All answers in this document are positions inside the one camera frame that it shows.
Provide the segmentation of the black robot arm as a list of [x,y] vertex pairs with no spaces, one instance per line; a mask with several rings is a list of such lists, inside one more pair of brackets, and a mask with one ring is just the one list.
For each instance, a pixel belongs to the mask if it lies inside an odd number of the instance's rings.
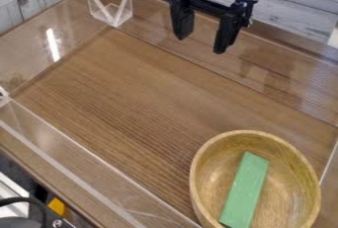
[[171,27],[179,40],[194,31],[194,12],[219,19],[214,53],[222,54],[237,40],[242,28],[249,28],[258,0],[169,0]]

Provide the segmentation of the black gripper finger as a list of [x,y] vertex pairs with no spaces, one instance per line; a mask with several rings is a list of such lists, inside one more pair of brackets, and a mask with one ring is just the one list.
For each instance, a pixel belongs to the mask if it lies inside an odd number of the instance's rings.
[[226,13],[221,17],[219,28],[214,42],[214,52],[221,54],[235,42],[238,33],[242,29],[243,17],[233,13]]
[[173,31],[175,37],[183,40],[194,29],[194,11],[190,0],[169,0],[169,2]]

